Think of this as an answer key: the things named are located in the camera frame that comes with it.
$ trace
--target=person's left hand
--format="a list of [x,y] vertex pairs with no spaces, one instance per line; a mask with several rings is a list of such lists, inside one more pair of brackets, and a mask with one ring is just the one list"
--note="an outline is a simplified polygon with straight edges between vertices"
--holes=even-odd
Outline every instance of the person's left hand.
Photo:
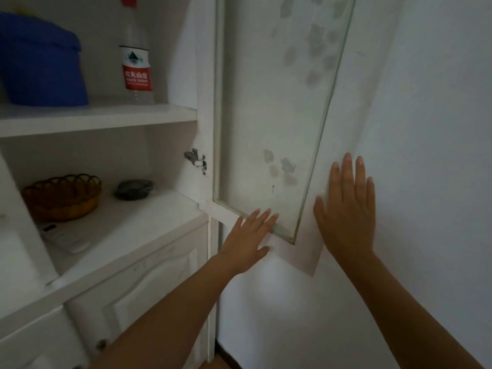
[[276,213],[265,222],[270,212],[271,210],[268,209],[258,217],[260,213],[258,209],[242,226],[243,217],[240,217],[227,236],[219,255],[227,257],[227,264],[232,267],[234,274],[246,272],[270,250],[267,246],[258,250],[261,241],[279,218],[279,214]]

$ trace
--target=clear plastic bottle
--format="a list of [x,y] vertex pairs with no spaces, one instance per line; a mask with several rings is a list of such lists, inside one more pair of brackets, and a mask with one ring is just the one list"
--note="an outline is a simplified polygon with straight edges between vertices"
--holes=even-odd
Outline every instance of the clear plastic bottle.
[[149,64],[149,43],[135,18],[137,0],[121,0],[124,34],[120,45],[125,85],[135,105],[152,105],[154,97]]

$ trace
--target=metal knob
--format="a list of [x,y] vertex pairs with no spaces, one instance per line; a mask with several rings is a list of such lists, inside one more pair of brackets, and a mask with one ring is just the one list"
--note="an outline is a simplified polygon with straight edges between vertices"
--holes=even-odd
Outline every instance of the metal knob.
[[99,351],[104,351],[106,346],[108,345],[108,340],[107,339],[101,339],[95,344],[95,348]]

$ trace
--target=lower cabinet door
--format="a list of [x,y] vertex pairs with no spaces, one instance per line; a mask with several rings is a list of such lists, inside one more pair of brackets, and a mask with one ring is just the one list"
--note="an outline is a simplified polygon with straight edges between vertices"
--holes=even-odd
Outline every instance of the lower cabinet door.
[[[107,345],[207,261],[203,225],[66,303],[89,354]],[[200,331],[186,369],[207,358],[207,323]]]
[[89,357],[62,306],[0,340],[1,369],[87,367]]

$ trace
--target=blue lid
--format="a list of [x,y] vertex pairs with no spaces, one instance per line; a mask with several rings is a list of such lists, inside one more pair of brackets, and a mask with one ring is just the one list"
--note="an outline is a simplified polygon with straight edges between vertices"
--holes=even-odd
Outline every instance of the blue lid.
[[82,50],[79,38],[73,32],[42,19],[12,13],[0,12],[0,40],[30,41]]

